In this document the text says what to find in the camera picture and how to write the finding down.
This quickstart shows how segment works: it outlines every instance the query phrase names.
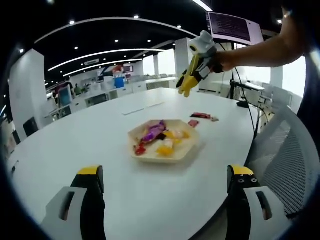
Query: column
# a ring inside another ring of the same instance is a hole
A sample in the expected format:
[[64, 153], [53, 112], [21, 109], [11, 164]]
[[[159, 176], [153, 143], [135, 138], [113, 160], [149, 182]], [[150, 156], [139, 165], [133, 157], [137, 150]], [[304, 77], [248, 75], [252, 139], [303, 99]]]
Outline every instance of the column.
[[283, 87], [283, 80], [284, 80], [284, 67], [272, 67], [271, 68], [271, 79], [270, 84], [272, 86], [281, 88]]
[[175, 41], [175, 71], [178, 78], [189, 67], [193, 58], [193, 54], [188, 48], [188, 42], [190, 40], [190, 38], [183, 38]]
[[154, 74], [159, 76], [159, 61], [158, 61], [158, 54], [153, 56], [154, 61]]
[[35, 118], [39, 130], [47, 125], [45, 56], [34, 49], [23, 55], [10, 70], [9, 92], [13, 122], [23, 141], [27, 138], [23, 125], [29, 119]]

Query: purple candy wrapper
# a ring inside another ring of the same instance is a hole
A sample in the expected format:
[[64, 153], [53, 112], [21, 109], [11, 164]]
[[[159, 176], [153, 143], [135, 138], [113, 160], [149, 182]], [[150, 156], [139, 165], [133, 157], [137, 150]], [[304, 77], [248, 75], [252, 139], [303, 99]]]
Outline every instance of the purple candy wrapper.
[[161, 120], [158, 124], [151, 125], [148, 128], [147, 134], [141, 139], [144, 143], [149, 143], [157, 138], [157, 136], [166, 130], [166, 124], [164, 120]]

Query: gray mesh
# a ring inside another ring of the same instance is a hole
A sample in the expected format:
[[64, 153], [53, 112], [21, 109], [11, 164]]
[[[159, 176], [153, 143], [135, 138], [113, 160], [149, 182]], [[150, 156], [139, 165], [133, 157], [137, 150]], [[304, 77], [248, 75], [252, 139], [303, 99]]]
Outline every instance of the gray mesh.
[[287, 215], [304, 208], [320, 174], [315, 143], [287, 107], [281, 109], [254, 140], [248, 164], [260, 173], [259, 182], [282, 201]]

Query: ceiling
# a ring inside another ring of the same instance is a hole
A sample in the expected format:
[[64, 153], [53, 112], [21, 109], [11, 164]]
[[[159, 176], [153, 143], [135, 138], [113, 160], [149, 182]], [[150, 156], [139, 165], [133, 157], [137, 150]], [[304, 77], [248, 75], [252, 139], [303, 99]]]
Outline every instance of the ceiling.
[[[281, 8], [271, 1], [257, 0], [203, 0], [214, 12], [242, 17], [261, 25], [262, 29], [278, 32], [276, 19], [282, 17]], [[81, 63], [98, 59], [99, 63], [133, 58], [139, 52], [120, 52], [89, 57], [48, 69], [81, 56], [119, 49], [152, 48], [166, 41], [174, 41], [191, 35], [149, 22], [136, 20], [100, 20], [69, 26], [34, 44], [44, 35], [76, 22], [105, 17], [129, 17], [157, 21], [199, 35], [207, 30], [206, 11], [192, 0], [32, 0], [14, 1], [14, 16], [7, 21], [16, 21], [11, 28], [11, 42], [18, 48], [34, 48], [45, 56], [45, 79], [64, 81], [64, 74], [83, 68]], [[161, 49], [172, 48], [172, 43]]]

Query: yellow robotic hand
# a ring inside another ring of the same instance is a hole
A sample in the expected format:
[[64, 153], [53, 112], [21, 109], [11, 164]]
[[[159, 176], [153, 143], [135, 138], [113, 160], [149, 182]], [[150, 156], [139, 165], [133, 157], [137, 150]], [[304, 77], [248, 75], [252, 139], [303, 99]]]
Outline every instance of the yellow robotic hand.
[[195, 77], [195, 70], [199, 67], [199, 59], [198, 55], [193, 56], [189, 68], [184, 71], [176, 85], [179, 88], [179, 94], [184, 94], [186, 98], [189, 97], [190, 90], [199, 84]]
[[215, 57], [216, 44], [208, 32], [202, 31], [200, 36], [188, 43], [188, 47], [193, 58], [176, 85], [179, 94], [184, 94], [186, 98], [189, 97], [190, 90], [205, 80], [211, 72], [221, 73], [223, 69]]

